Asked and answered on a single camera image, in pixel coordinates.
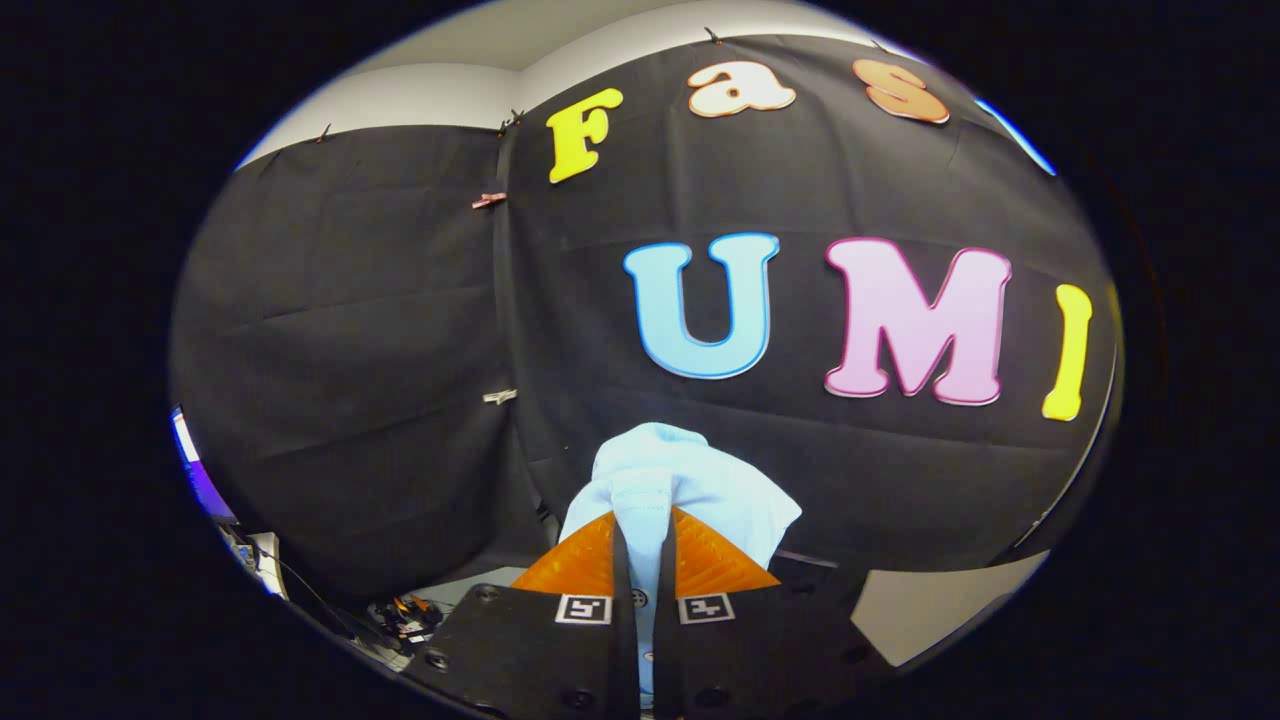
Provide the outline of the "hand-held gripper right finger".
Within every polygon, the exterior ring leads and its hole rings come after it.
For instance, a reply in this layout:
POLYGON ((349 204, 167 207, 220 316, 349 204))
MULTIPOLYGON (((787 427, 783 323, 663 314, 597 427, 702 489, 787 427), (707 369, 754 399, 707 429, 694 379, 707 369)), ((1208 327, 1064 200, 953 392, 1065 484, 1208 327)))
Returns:
POLYGON ((658 719, 813 719, 896 674, 849 610, 672 511, 655 593, 658 719))

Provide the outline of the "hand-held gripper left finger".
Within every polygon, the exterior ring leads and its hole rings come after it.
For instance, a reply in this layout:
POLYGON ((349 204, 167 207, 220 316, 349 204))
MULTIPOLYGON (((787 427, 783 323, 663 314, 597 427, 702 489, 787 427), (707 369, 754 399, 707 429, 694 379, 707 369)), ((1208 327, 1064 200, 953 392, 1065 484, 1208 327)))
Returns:
POLYGON ((612 512, 511 585, 470 587, 404 680, 480 719, 637 719, 628 552, 612 512))

